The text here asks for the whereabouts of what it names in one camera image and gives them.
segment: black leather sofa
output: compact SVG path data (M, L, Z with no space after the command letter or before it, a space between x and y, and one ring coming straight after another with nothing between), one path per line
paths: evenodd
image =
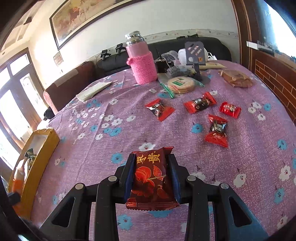
M193 41L201 41L204 44L205 49L215 55L217 59L231 61L229 49L223 45L220 40L211 37L188 37L160 41L148 44L148 48L152 52L153 59L155 60L159 57L159 54L161 55L170 50L175 50L178 52L179 49L184 48L185 42ZM127 59L128 54L126 51L123 51L120 54L108 56L105 58L105 60L99 60L96 63L97 78L103 78L124 69L129 69L130 66L126 64Z

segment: red candy wrapper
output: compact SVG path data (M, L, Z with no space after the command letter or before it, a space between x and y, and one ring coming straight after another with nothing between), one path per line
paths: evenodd
M149 104L145 105L146 108L152 111L153 114L157 116L157 119L159 121L163 121L165 118L167 118L170 114L172 114L175 109L170 106L165 106L160 98L150 102Z
M188 110L189 113L193 114L195 112L199 112L208 108L209 106L213 106L217 104L214 97L209 93L206 92L202 95L202 98L191 100L184 103L185 108Z
M136 171L127 209L134 210L169 210L179 206L176 202L171 178L167 175L165 156L174 147L159 150L134 151Z
M233 104L229 104L227 102L223 102L222 105L220 106L220 112L230 115L234 118L238 118L240 112L241 112L241 107L237 107Z
M209 115L209 120L212 125L210 133L205 136L205 141L228 147L227 136L225 133L227 120L215 115Z

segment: red sofa armrest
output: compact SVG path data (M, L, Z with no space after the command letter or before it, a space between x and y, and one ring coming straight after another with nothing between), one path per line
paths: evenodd
M89 61L66 73L43 92L54 114L66 106L78 93L96 79L94 63Z

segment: yellow cardboard box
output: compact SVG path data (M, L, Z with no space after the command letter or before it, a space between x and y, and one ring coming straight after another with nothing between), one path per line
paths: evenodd
M16 213L27 220L31 218L31 211L33 208L34 198L36 191L43 175L43 172L47 166L47 163L53 154L55 148L59 143L59 136L53 128L36 130L32 133L28 141L26 142L20 156L17 160L15 168L10 176L8 191L12 190L12 182L16 168L21 160L24 159L24 155L27 150L33 148L34 154L36 154L35 161L27 175L24 183L24 188L21 195L21 201L18 205L19 208L15 208Z

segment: framed painting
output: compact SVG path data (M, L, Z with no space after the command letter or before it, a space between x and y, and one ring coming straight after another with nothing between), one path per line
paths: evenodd
M66 0L50 17L57 49L98 19L144 0Z

